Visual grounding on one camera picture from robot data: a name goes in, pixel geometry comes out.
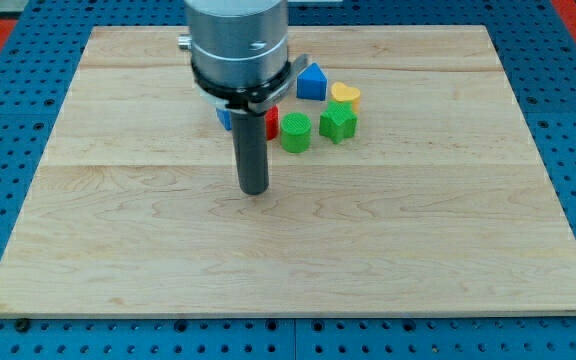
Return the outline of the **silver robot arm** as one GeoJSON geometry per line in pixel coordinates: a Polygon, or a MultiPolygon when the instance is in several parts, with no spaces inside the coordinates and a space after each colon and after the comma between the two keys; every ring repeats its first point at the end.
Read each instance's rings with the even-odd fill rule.
{"type": "Polygon", "coordinates": [[[202,95],[215,107],[259,115],[279,103],[309,65],[289,59],[284,0],[186,0],[190,51],[202,95]]]}

